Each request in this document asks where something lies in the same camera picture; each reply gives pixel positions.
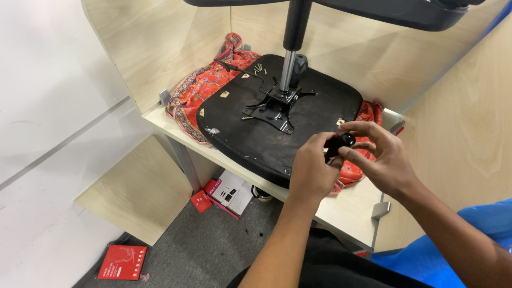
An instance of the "red box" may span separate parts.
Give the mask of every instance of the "red box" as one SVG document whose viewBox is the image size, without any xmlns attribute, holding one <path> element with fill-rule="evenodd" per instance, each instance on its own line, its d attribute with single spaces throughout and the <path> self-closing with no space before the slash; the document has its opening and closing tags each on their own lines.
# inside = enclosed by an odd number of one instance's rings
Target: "red box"
<svg viewBox="0 0 512 288">
<path fill-rule="evenodd" d="M 138 280 L 147 247 L 110 245 L 98 279 Z"/>
<path fill-rule="evenodd" d="M 203 213 L 206 209 L 210 208 L 211 201 L 206 198 L 206 194 L 203 190 L 196 193 L 191 198 L 192 203 L 194 203 L 194 206 L 197 208 L 199 213 Z"/>
</svg>

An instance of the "desk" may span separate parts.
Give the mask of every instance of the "desk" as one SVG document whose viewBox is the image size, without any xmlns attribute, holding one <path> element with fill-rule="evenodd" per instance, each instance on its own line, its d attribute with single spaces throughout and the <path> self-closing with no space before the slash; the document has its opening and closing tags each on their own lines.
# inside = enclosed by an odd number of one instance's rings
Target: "desk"
<svg viewBox="0 0 512 288">
<path fill-rule="evenodd" d="M 142 117 L 168 137 L 235 173 L 280 201 L 285 201 L 288 197 L 288 189 L 272 184 L 245 169 L 219 150 L 195 142 L 181 131 L 173 119 L 165 114 L 164 107 L 155 105 L 146 111 Z M 378 221 L 372 220 L 371 215 L 373 206 L 381 202 L 381 197 L 382 192 L 373 186 L 368 178 L 365 178 L 357 185 L 343 189 L 338 195 L 326 197 L 322 200 L 314 220 L 339 232 L 362 248 L 373 251 L 372 247 Z"/>
</svg>

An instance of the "hand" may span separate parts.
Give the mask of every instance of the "hand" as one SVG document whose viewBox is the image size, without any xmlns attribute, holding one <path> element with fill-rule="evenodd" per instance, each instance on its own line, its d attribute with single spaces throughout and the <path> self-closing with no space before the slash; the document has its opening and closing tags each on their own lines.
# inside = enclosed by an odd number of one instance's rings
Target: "hand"
<svg viewBox="0 0 512 288">
<path fill-rule="evenodd" d="M 358 142 L 353 149 L 365 149 L 377 158 L 370 162 L 356 150 L 341 147 L 338 153 L 344 160 L 356 164 L 370 181 L 382 192 L 397 199 L 421 183 L 407 159 L 402 141 L 374 122 L 351 121 L 341 124 L 340 131 L 350 132 L 355 137 L 367 136 L 374 143 Z"/>
<path fill-rule="evenodd" d="M 336 133 L 315 134 L 297 151 L 290 179 L 290 196 L 301 203 L 315 206 L 332 191 L 343 166 L 341 157 L 336 157 L 331 166 L 325 164 L 324 144 Z"/>
</svg>

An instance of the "desk leg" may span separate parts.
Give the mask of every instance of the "desk leg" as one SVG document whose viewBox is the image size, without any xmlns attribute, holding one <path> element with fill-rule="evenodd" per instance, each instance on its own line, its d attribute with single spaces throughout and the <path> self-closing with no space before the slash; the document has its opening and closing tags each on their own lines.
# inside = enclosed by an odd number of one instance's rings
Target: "desk leg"
<svg viewBox="0 0 512 288">
<path fill-rule="evenodd" d="M 174 154 L 176 154 L 176 158 L 180 163 L 181 170 L 183 170 L 183 173 L 185 173 L 185 176 L 187 176 L 188 182 L 190 182 L 192 189 L 196 193 L 201 191 L 203 187 L 201 186 L 201 182 L 197 176 L 194 164 L 192 164 L 190 156 L 188 155 L 187 147 L 167 135 L 165 137 L 167 137 L 169 140 L 170 146 L 173 148 Z"/>
</svg>

